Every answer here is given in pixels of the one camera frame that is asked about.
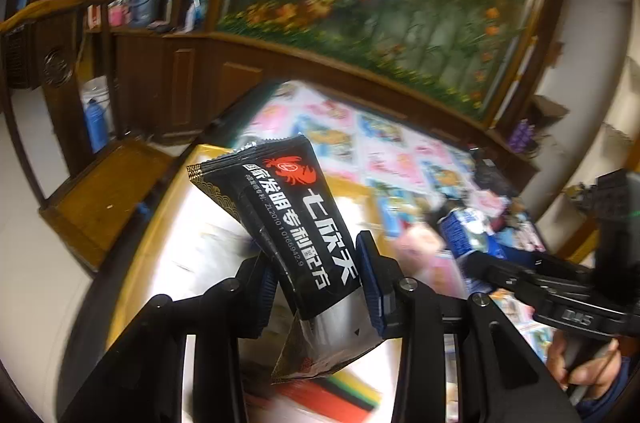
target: blue bottle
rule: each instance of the blue bottle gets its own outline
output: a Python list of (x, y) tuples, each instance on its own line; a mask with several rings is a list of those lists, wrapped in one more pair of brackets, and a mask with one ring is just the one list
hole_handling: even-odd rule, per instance
[(86, 128), (89, 131), (89, 140), (94, 154), (109, 142), (107, 122), (104, 120), (104, 111), (94, 98), (89, 100), (89, 105), (84, 111)]

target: wrapper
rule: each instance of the wrapper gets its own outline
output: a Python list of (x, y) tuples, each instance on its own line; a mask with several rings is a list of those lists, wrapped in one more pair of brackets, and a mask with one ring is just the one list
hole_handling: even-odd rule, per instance
[(304, 136), (187, 170), (191, 182), (242, 223), (270, 257), (294, 312), (272, 380), (334, 373), (381, 343), (353, 241)]

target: tiled floor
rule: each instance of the tiled floor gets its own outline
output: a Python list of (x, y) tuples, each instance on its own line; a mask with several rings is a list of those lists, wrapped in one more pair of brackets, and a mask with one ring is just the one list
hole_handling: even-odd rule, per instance
[[(18, 91), (13, 103), (26, 151), (50, 194), (67, 173), (42, 94)], [(38, 215), (0, 116), (0, 359), (49, 423), (60, 360), (90, 278)]]

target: metal bolt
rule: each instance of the metal bolt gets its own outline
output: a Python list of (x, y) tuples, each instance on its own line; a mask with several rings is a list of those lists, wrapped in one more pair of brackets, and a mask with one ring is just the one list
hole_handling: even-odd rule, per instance
[(222, 287), (229, 292), (236, 291), (240, 287), (240, 281), (235, 277), (225, 278), (222, 281)]
[(400, 279), (400, 288), (404, 291), (415, 291), (418, 289), (418, 281), (415, 278)]
[(489, 305), (489, 298), (484, 293), (474, 293), (471, 295), (471, 299), (481, 308)]

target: chair backrest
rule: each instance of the chair backrest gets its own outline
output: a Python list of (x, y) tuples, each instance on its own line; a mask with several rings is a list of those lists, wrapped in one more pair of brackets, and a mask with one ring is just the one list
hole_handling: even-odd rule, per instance
[[(47, 201), (24, 150), (15, 122), (6, 77), (6, 36), (20, 26), (28, 27), (30, 41), (26, 44), (25, 63), (30, 63), (42, 86), (54, 133), (60, 144), (71, 178), (76, 177), (94, 160), (84, 112), (78, 91), (75, 66), (78, 48), (76, 27), (78, 10), (99, 5), (102, 16), (103, 69), (107, 76), (112, 109), (117, 116), (116, 89), (113, 80), (111, 35), (107, 4), (113, 0), (38, 0), (0, 23), (0, 103), (4, 108), (7, 127), (20, 165), (40, 207)], [(116, 125), (116, 135), (120, 135)]]

